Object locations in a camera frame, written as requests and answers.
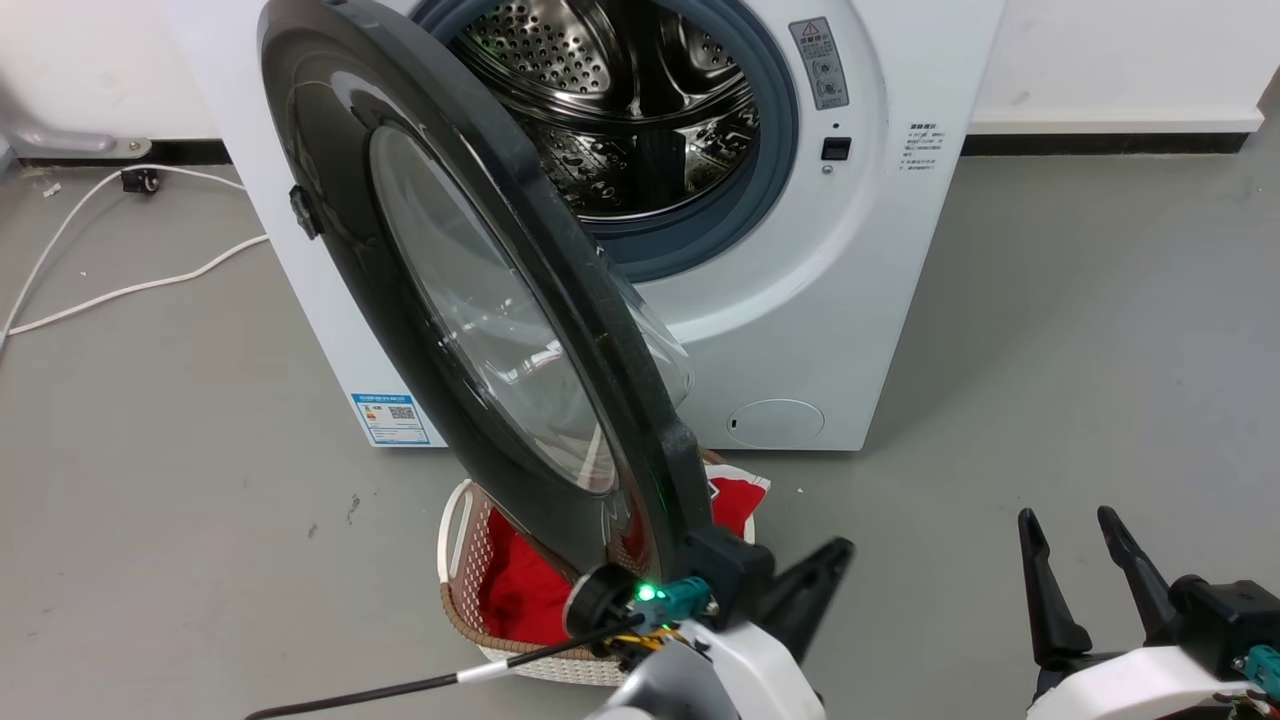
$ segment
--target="door glass window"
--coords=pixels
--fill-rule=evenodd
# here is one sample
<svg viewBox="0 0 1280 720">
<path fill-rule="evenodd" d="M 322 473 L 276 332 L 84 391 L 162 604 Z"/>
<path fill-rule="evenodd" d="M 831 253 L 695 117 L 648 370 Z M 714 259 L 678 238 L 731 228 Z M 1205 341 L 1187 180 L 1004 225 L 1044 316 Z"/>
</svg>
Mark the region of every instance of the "door glass window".
<svg viewBox="0 0 1280 720">
<path fill-rule="evenodd" d="M 613 457 L 582 380 L 494 231 L 399 128 L 374 131 L 369 154 L 387 225 L 471 389 L 566 480 L 612 489 Z"/>
</svg>

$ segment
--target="white power cord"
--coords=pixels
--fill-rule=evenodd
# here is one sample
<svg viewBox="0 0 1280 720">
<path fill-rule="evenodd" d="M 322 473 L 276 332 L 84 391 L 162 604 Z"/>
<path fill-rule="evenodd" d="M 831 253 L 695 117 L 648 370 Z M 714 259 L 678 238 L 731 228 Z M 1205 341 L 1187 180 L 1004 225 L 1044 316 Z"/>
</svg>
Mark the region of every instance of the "white power cord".
<svg viewBox="0 0 1280 720">
<path fill-rule="evenodd" d="M 215 181 L 215 182 L 220 182 L 220 183 L 223 183 L 225 186 L 234 187 L 237 190 L 244 190 L 244 186 L 242 186 L 242 184 L 239 184 L 237 182 L 232 182 L 232 181 L 229 181 L 227 178 L 220 178 L 218 176 L 211 176 L 209 173 L 201 173 L 201 172 L 197 172 L 197 170 L 188 170 L 186 168 L 170 168 L 168 165 L 151 165 L 151 164 L 129 165 L 128 168 L 120 168 L 119 170 L 115 170 L 114 173 L 106 176 L 97 184 L 95 184 L 92 190 L 90 190 L 88 192 L 86 192 L 84 197 L 81 197 L 79 202 L 77 202 L 74 208 L 72 208 L 70 214 L 67 215 L 67 219 L 63 220 L 61 225 L 59 225 L 58 232 L 54 233 L 54 238 L 49 241 L 49 245 L 45 246 L 45 251 L 40 254 L 40 259 L 36 260 L 36 266 L 31 269 L 31 274 L 27 277 L 27 282 L 22 286 L 22 292 L 18 293 L 17 302 L 13 304 L 13 310 L 9 313 L 9 319 L 5 320 L 4 329 L 0 331 L 0 352 L 4 351 L 4 343 L 5 343 L 5 341 L 10 336 L 15 336 L 15 334 L 19 334 L 19 333 L 29 332 L 29 331 L 33 331 L 36 328 L 42 328 L 42 327 L 45 327 L 45 325 L 47 325 L 50 323 L 56 323 L 58 320 L 61 320 L 63 318 L 69 318 L 69 316 L 72 316 L 72 315 L 74 315 L 77 313 L 83 313 L 84 310 L 88 310 L 90 307 L 93 307 L 96 305 L 101 305 L 102 302 L 106 302 L 108 300 L 114 300 L 114 299 L 120 297 L 123 295 L 129 295 L 129 293 L 138 292 L 138 291 L 142 291 L 142 290 L 150 290 L 150 288 L 154 288 L 154 287 L 160 287 L 160 286 L 166 286 L 166 284 L 174 284 L 174 283 L 180 283 L 180 282 L 186 282 L 186 281 L 189 281 L 189 279 L 198 278 L 200 275 L 204 275 L 209 270 L 212 270 L 214 268 L 216 268 L 218 265 L 220 265 L 221 263 L 224 263 L 232 255 L 236 255 L 237 252 L 247 250 L 247 249 L 250 249 L 250 247 L 252 247 L 252 246 L 255 246 L 255 245 L 257 245 L 257 243 L 264 242 L 265 240 L 268 240 L 268 236 L 265 236 L 265 234 L 257 236 L 257 237 L 251 238 L 251 240 L 246 240 L 244 242 L 237 245 L 236 247 L 232 247 L 227 252 L 223 252 L 218 258 L 214 258 L 207 264 L 205 264 L 202 268 L 200 268 L 200 269 L 197 269 L 195 272 L 187 273 L 184 275 L 175 275 L 175 277 L 165 278 L 165 279 L 161 279 L 161 281 L 151 281 L 151 282 L 146 282 L 146 283 L 142 283 L 142 284 L 136 284 L 136 286 L 132 286 L 132 287 L 125 287 L 125 288 L 122 288 L 122 290 L 116 290 L 116 291 L 109 292 L 109 293 L 106 293 L 106 295 L 104 295 L 101 297 L 95 297 L 93 300 L 90 300 L 88 302 L 82 302 L 82 304 L 79 304 L 79 305 L 77 305 L 74 307 L 69 307 L 67 310 L 63 310 L 61 313 L 56 313 L 54 315 L 50 315 L 50 316 L 47 316 L 47 318 L 45 318 L 42 320 L 36 320 L 35 323 L 28 323 L 26 325 L 18 327 L 18 328 L 13 327 L 13 322 L 18 318 L 18 313 L 22 311 L 22 306 L 27 301 L 27 295 L 31 292 L 31 287 L 35 284 L 36 277 L 40 274 L 40 269 L 45 265 L 45 260 L 49 259 L 49 252 L 52 251 L 54 245 L 58 243 L 58 240 L 60 237 L 63 237 L 63 232 L 67 231 L 67 225 L 70 224 L 72 218 L 74 218 L 76 214 L 81 211 L 81 209 L 84 206 L 84 204 L 88 202 L 90 197 L 93 197 L 93 195 L 96 195 L 97 191 L 102 190 L 104 187 L 106 187 L 108 183 L 110 183 L 115 178 L 120 177 L 122 173 L 125 173 L 128 170 L 147 170 L 147 169 L 164 170 L 164 172 L 168 172 L 168 173 L 178 173 L 178 174 L 183 174 L 183 176 L 191 176 L 191 177 L 197 177 L 197 178 L 211 179 L 211 181 Z"/>
</svg>

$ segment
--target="white wall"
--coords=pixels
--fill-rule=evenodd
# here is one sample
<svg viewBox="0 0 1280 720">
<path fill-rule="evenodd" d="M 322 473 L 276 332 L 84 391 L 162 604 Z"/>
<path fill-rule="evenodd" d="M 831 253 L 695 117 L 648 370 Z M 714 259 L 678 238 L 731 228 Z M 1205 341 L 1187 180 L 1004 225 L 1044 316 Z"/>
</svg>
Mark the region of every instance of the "white wall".
<svg viewBox="0 0 1280 720">
<path fill-rule="evenodd" d="M 0 0 L 0 73 L 37 118 L 216 137 L 163 0 Z M 973 131 L 1254 129 L 1277 35 L 1276 0 L 1010 0 Z"/>
<path fill-rule="evenodd" d="M 0 0 L 0 73 L 36 118 L 122 137 L 218 136 L 161 0 Z"/>
<path fill-rule="evenodd" d="M 972 132 L 1229 132 L 1280 64 L 1276 0 L 1010 0 Z"/>
</svg>

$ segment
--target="stainless steel drum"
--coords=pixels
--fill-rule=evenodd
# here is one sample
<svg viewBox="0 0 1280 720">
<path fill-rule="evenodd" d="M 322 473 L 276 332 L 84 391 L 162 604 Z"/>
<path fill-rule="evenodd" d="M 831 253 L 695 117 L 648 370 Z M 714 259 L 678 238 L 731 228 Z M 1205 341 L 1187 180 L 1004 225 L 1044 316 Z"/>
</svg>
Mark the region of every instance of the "stainless steel drum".
<svg viewBox="0 0 1280 720">
<path fill-rule="evenodd" d="M 759 117 L 732 55 L 648 0 L 495 5 L 452 47 L 521 122 L 584 219 L 685 205 L 755 141 Z"/>
</svg>

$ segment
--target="black cable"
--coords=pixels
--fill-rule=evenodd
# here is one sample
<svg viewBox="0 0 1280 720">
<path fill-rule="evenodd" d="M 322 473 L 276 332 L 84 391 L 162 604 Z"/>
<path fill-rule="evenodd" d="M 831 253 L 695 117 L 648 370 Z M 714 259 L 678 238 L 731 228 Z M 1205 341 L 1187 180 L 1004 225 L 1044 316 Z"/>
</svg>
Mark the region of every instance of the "black cable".
<svg viewBox="0 0 1280 720">
<path fill-rule="evenodd" d="M 365 691 L 362 693 L 340 694 L 338 697 L 330 697 L 325 700 L 314 700 L 311 702 L 300 702 L 297 705 L 282 705 L 280 707 L 269 707 L 266 710 L 259 710 L 257 712 L 250 715 L 244 720 L 266 720 L 268 717 L 284 717 L 285 715 L 302 715 L 303 712 L 315 712 L 317 710 L 329 710 L 333 707 L 343 707 L 346 705 L 358 705 L 361 702 L 369 702 L 371 700 L 383 700 L 385 697 L 396 697 L 408 693 L 416 693 L 420 691 L 430 691 L 434 688 L 443 688 L 444 685 L 452 685 L 458 682 L 457 673 L 449 673 L 448 675 L 440 675 L 436 678 L 428 678 L 425 680 L 415 680 L 412 683 L 403 683 L 399 685 L 389 685 L 385 688 L 378 688 L 376 691 Z"/>
<path fill-rule="evenodd" d="M 603 639 L 630 630 L 631 628 L 635 628 L 643 620 L 644 620 L 643 615 L 632 615 L 631 618 L 611 628 L 604 628 L 594 633 L 588 633 L 582 637 L 571 638 L 567 642 L 544 647 L 541 650 L 535 650 L 534 652 L 526 652 L 524 655 L 508 657 L 507 667 L 518 667 L 521 665 L 534 662 L 544 657 L 559 655 L 566 650 L 573 650 L 576 647 L 582 647 L 584 644 L 600 642 Z M 371 700 L 383 700 L 388 697 L 410 694 L 421 691 L 443 688 L 445 685 L 457 684 L 457 682 L 458 682 L 458 674 L 449 673 L 448 675 L 438 675 L 435 678 L 428 678 L 425 680 L 413 680 L 412 683 L 388 685 L 385 688 L 378 688 L 360 693 L 343 694 L 325 700 L 314 700 L 311 702 L 300 702 L 297 705 L 282 705 L 280 707 L 269 707 L 266 710 L 259 710 L 257 712 L 248 715 L 247 717 L 244 717 L 244 720 L 268 720 L 269 717 L 284 717 L 288 715 L 302 715 L 303 712 L 316 712 L 317 710 L 330 710 L 334 707 L 343 707 L 347 705 L 360 705 L 361 702 L 369 702 Z"/>
</svg>

